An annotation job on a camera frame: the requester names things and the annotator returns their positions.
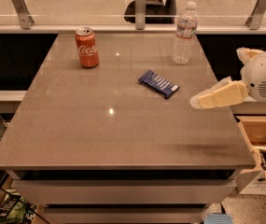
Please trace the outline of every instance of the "desk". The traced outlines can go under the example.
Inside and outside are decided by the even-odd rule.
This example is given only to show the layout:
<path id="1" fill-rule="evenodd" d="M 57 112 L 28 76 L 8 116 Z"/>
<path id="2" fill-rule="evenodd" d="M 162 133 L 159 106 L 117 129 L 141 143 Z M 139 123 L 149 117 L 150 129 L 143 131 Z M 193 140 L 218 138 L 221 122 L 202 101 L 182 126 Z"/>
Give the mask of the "desk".
<path id="1" fill-rule="evenodd" d="M 200 222 L 255 166 L 231 110 L 194 110 L 215 76 L 198 41 L 187 65 L 173 34 L 96 34 L 100 64 L 58 35 L 0 142 L 0 170 L 58 223 Z M 152 69 L 180 89 L 138 84 Z"/>

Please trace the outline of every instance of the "soda can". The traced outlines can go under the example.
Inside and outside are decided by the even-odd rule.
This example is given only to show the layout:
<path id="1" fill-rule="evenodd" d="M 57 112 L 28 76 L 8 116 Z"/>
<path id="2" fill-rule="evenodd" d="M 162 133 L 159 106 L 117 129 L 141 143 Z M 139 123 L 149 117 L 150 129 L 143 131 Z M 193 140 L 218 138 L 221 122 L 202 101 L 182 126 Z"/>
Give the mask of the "soda can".
<path id="1" fill-rule="evenodd" d="M 83 67 L 92 68 L 98 65 L 98 52 L 95 34 L 91 28 L 83 27 L 76 30 L 77 51 Z"/>

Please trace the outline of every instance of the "clear plastic bottle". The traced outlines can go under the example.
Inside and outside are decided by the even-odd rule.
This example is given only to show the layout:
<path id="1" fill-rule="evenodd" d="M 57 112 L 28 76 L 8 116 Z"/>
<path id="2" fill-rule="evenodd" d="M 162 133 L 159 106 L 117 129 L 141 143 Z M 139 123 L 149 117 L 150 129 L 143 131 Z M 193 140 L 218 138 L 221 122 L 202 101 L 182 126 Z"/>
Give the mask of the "clear plastic bottle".
<path id="1" fill-rule="evenodd" d="M 187 2 L 187 7 L 180 13 L 177 20 L 172 59 L 177 64 L 189 61 L 192 45 L 198 25 L 198 14 L 195 2 Z"/>

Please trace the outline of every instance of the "office chair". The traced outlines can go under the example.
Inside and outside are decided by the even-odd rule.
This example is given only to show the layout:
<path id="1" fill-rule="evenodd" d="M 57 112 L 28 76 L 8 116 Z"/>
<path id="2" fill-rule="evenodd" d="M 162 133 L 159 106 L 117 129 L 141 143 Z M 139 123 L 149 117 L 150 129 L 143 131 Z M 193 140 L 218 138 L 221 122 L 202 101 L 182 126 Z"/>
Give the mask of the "office chair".
<path id="1" fill-rule="evenodd" d="M 135 23 L 135 1 L 126 8 L 124 20 Z M 176 0 L 146 0 L 145 23 L 175 23 Z"/>

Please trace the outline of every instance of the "vent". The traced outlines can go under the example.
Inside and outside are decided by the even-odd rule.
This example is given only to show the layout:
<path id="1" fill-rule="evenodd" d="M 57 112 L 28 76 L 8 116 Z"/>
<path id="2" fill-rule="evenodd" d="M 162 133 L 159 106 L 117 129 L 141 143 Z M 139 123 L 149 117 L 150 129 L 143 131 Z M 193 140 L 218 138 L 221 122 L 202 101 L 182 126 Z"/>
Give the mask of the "vent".
<path id="1" fill-rule="evenodd" d="M 262 98 L 266 99 L 266 82 L 262 82 L 258 86 L 259 94 Z"/>

